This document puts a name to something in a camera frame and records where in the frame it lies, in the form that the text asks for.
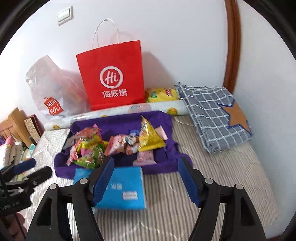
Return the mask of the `person's left hand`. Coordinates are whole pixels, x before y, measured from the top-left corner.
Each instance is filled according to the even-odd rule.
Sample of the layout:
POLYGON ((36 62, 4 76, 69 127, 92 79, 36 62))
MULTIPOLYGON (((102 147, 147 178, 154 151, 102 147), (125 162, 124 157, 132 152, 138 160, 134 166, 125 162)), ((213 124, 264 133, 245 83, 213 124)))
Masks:
POLYGON ((10 215, 6 218, 9 223, 8 232, 14 240, 25 240, 27 235, 27 229, 24 227, 25 218, 19 212, 16 213, 21 226, 18 225, 17 219, 14 215, 10 215))

